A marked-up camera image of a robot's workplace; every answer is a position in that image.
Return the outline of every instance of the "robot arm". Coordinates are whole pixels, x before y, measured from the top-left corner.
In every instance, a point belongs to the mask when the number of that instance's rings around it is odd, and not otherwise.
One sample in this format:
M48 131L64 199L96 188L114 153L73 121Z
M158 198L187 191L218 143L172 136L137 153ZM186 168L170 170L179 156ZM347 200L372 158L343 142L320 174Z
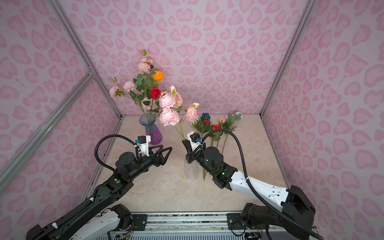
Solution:
M244 173L225 163L224 156L220 154L217 148L206 147L199 134L195 132L188 133L187 139L183 141L183 144L187 150L188 163L197 161L208 174L212 175L212 180L219 188L227 188L256 197L247 183ZM284 227L293 236L307 240L309 233L304 233L302 229L292 224L292 222L296 222L307 229L312 228L316 210L304 192L296 186L287 189L273 186L252 177L248 177L248 179L251 186L259 194L258 198L263 198L275 210L268 206L248 203L241 213L243 225L250 229L259 224L277 225Z
M109 177L109 179L104 183L98 185L90 198L86 199L69 213L48 224L47 226L43 228L41 228L39 225L34 226L28 231L26 240L70 239L96 214L126 194L129 189L133 187L133 180L137 176L143 172L147 172L149 167L152 165L155 165L156 167L164 165L172 151L171 147L163 149L162 145L152 147L148 147L146 145L146 148L147 153L143 151L144 155L141 157L141 159L136 159L135 154L132 152L125 152L120 155L118 161L116 162L116 169L112 176ZM168 152L166 156L163 156L163 152L165 151ZM118 215L117 217L120 218L120 221L118 223L113 221L110 226L105 227L105 231L113 230L116 228L125 230L131 224L131 213L129 210L124 206L117 206L113 207L111 211ZM110 213L109 215L111 215L110 217L116 219L116 214Z

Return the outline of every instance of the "orange rose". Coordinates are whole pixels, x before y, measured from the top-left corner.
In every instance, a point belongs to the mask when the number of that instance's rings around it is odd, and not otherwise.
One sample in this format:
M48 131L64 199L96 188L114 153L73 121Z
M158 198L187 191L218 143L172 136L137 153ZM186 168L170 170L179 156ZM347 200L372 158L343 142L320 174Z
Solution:
M163 73L160 72L160 71L156 71L156 73L152 76L153 79L155 79L156 81L163 81Z

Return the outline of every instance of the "black bracket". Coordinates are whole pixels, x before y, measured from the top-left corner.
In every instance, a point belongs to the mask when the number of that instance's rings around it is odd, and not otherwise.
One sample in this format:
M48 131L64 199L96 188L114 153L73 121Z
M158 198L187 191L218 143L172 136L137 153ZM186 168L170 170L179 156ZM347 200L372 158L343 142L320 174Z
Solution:
M242 223L240 214L227 214L227 224L229 230L244 230L245 226ZM265 229L265 224L260 224L262 229Z
M133 231L144 231L147 225L147 214L132 214L132 220L134 222Z

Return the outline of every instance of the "red rose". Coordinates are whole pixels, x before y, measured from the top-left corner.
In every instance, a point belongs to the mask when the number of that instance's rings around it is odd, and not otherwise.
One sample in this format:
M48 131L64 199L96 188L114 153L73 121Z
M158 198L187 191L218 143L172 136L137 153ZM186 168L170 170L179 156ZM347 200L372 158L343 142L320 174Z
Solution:
M151 93L151 98L153 98L153 99L157 99L161 95L160 89L158 89L156 86L151 87L149 92Z

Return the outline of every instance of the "black cable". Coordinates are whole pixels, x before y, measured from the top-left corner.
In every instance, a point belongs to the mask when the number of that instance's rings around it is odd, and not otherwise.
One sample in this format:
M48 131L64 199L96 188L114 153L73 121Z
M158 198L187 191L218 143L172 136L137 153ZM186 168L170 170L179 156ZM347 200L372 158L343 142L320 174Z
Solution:
M111 134L111 135L108 135L108 136L103 137L103 138L96 144L95 151L94 151L96 161L97 161L100 165L102 165L103 167L106 167L106 168L108 168L108 169L110 169L110 170L112 170L112 171L114 172L115 169L114 169L113 167L111 167L111 166L109 166L109 165L103 163L102 160L100 160L100 158L99 158L99 154L98 154L98 150L99 150L99 147L100 147L101 143L104 142L105 140L107 140L108 138L111 138L111 137L119 137L119 138L122 138L122 139L127 140L128 142L130 142L132 145L136 145L136 143L133 142L131 139L129 139L129 138L127 138L127 137L124 137L123 135L119 135L119 134ZM139 154L138 154L138 148L139 148L138 146L135 148L135 149L136 149L136 158L137 158L137 160L140 159L140 158L139 158Z
M265 225L265 232L266 232L266 235L268 236L268 239L272 240L271 235L269 234L269 225L268 224Z
M106 209L104 209L104 210L101 212L100 216L102 216L102 215L103 215L103 213L104 213L104 211L105 211L105 210L107 210L107 209L109 209L109 210L110 210L111 208L110 208L110 207L107 207Z
M245 167L245 159L244 159L244 155L243 155L243 150L241 148L241 145L240 145L240 141L237 139L237 137L231 132L231 131L228 131L226 129L216 129L216 130L213 130L209 133L207 133L203 139L201 140L201 144L204 143L204 140L209 136L211 135L212 133L214 132L219 132L219 131L222 131L222 132L226 132L228 134L230 134L236 141L237 143L237 146L239 148L239 151L240 151L240 157L241 157L241 161L242 161L242 164L243 164L243 171L244 171L244 176L245 176L245 179L247 181L247 184L249 186L249 188L251 189L251 191L253 192L253 194L255 194L255 196L264 204L266 205L267 207L269 207L271 210L273 210L274 212L276 212L278 215L280 215L282 218L284 218L284 220L288 221L289 223L291 223L292 225L294 225L295 227L297 227L298 229L300 229L301 231L303 231L304 233L306 234L309 234L311 236L313 236L314 238L317 238L319 240L324 240L324 238L319 235L318 233L312 231L311 229L308 229L306 227L304 227L303 225L301 225L300 223L296 222L295 220L293 220L292 218L290 218L289 216L285 215L284 213L282 213L281 211L277 210L274 206L272 206L269 202L267 202L252 186L251 184L251 181L248 179L248 174L247 174L247 169Z
M233 232L233 230L232 230L232 225L235 224L235 223L238 223L238 222L241 223L241 220L240 220L240 221L235 221L235 222L233 222L233 223L231 224L231 232L232 232L235 236L237 236L237 237L241 237L241 236L245 233L246 227L244 227L244 231L243 231L243 233L240 234L240 235L235 234L235 233Z
M93 191L93 194L91 195L91 197L88 199L88 201L79 209L77 210L75 213L73 213L72 215L70 215L69 217L67 217L66 219L63 219L61 222L59 223L56 223L57 224L57 227L61 227L64 223L68 222L69 220L71 220L72 218L74 218L75 216L77 216L79 213L81 213L82 211L84 211L87 207L89 207L89 205L94 201L94 198L96 197L96 194L97 194L97 191L99 190L99 187L101 186L102 184L96 186L95 190ZM37 236L36 238L34 238L33 240L40 240L42 239L43 237L47 236L48 234L50 234L51 232L53 232L54 230L56 230L56 228L52 227L51 229L49 229L48 231L45 231L44 233L42 233L41 235Z

